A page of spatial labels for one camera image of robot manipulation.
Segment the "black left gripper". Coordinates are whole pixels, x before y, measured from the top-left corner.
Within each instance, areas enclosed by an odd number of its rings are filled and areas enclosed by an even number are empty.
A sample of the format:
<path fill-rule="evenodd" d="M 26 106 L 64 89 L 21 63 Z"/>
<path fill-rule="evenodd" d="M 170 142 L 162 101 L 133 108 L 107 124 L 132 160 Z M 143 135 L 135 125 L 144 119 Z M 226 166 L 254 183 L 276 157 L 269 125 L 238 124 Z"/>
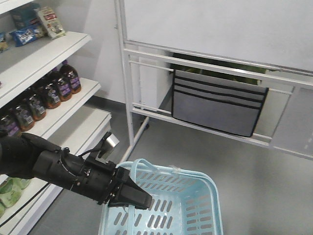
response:
<path fill-rule="evenodd" d="M 70 190 L 99 205 L 109 202 L 109 207 L 148 209 L 152 196 L 136 184 L 131 186 L 133 181 L 129 174 L 129 170 L 118 167 L 112 161 L 102 163 L 95 158 L 87 158 L 82 175 L 73 181 Z"/>

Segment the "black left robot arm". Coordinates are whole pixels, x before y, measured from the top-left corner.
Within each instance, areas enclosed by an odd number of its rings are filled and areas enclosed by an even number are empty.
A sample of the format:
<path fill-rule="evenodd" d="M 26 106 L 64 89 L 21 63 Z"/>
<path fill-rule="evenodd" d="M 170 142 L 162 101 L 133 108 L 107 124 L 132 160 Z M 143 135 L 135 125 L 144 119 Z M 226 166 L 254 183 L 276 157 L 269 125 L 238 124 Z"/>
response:
<path fill-rule="evenodd" d="M 39 178 L 99 205 L 146 210 L 152 202 L 152 196 L 131 179 L 129 170 L 91 155 L 83 159 L 31 133 L 14 137 L 1 130 L 0 172 L 14 178 Z"/>

